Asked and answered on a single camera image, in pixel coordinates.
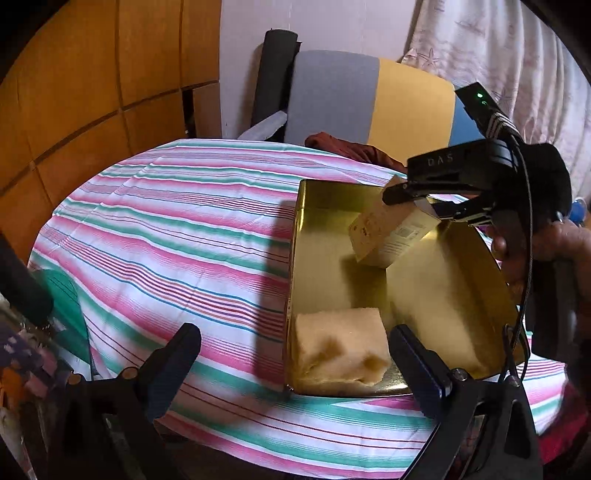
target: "brown cloth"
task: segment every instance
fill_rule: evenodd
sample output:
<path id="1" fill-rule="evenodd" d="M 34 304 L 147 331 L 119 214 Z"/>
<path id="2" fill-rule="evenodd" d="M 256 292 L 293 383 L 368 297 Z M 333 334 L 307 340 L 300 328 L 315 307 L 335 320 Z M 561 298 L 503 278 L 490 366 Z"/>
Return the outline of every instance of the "brown cloth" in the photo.
<path id="1" fill-rule="evenodd" d="M 389 157 L 388 154 L 381 150 L 372 147 L 371 145 L 363 145 L 361 143 L 347 142 L 329 135 L 326 132 L 310 135 L 306 138 L 304 145 L 316 150 L 324 152 L 335 153 L 351 160 L 356 160 L 361 163 L 371 163 L 372 165 L 379 165 L 380 167 L 391 168 L 392 170 L 406 173 L 407 168 L 399 161 Z"/>

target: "chair backrest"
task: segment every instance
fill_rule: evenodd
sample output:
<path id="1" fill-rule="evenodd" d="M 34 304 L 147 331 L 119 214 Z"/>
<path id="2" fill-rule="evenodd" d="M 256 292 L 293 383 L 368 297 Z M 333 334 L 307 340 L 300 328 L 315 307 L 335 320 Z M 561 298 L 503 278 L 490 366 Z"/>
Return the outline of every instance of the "chair backrest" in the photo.
<path id="1" fill-rule="evenodd" d="M 404 164 L 481 138 L 450 82 L 388 59 L 309 50 L 295 58 L 285 142 L 303 145 L 321 131 Z"/>

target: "table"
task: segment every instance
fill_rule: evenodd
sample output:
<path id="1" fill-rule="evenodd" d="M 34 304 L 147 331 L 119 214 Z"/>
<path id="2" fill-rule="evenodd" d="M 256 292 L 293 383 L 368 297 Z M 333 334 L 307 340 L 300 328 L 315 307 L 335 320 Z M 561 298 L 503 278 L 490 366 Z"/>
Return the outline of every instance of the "table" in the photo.
<path id="1" fill-rule="evenodd" d="M 412 396 L 282 394 L 291 228 L 301 179 L 383 185 L 392 171 L 268 142 L 179 140 L 107 168 L 40 231 L 31 268 L 76 286 L 94 356 L 141 365 L 184 323 L 201 354 L 163 423 L 248 462 L 325 478 L 397 478 L 432 423 Z M 533 358 L 539 432 L 560 406 L 562 364 Z"/>

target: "screw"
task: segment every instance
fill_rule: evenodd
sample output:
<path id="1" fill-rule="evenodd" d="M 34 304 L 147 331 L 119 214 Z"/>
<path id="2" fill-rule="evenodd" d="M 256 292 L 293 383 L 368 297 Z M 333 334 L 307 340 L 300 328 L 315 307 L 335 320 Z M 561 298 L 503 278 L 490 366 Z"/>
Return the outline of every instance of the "screw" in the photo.
<path id="1" fill-rule="evenodd" d="M 68 377 L 68 384 L 70 385 L 77 385 L 82 381 L 82 375 L 80 374 L 71 374 Z"/>
<path id="2" fill-rule="evenodd" d="M 515 375 L 509 375 L 505 379 L 505 382 L 507 382 L 512 387 L 520 387 L 521 386 L 521 380 L 519 380 L 519 377 L 516 377 Z"/>
<path id="3" fill-rule="evenodd" d="M 468 375 L 468 372 L 466 372 L 463 368 L 454 368 L 452 370 L 452 376 L 456 380 L 463 382 L 463 381 L 468 380 L 469 375 Z"/>
<path id="4" fill-rule="evenodd" d="M 121 372 L 121 376 L 126 380 L 133 380 L 138 376 L 138 369 L 135 367 L 127 367 Z"/>

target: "human hand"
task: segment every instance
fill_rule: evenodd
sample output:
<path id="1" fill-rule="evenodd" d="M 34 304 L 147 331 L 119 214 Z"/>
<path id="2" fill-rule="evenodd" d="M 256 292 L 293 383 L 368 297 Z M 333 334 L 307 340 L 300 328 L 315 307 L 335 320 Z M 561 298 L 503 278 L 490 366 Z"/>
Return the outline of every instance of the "human hand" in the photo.
<path id="1" fill-rule="evenodd" d="M 508 252 L 502 232 L 494 226 L 487 229 L 493 239 L 492 255 L 502 262 L 501 271 L 518 303 L 524 288 L 525 250 Z M 577 327 L 581 338 L 591 339 L 591 230 L 577 227 L 570 220 L 554 222 L 537 232 L 532 239 L 532 253 L 536 260 L 551 261 L 567 258 L 573 261 L 579 289 Z"/>

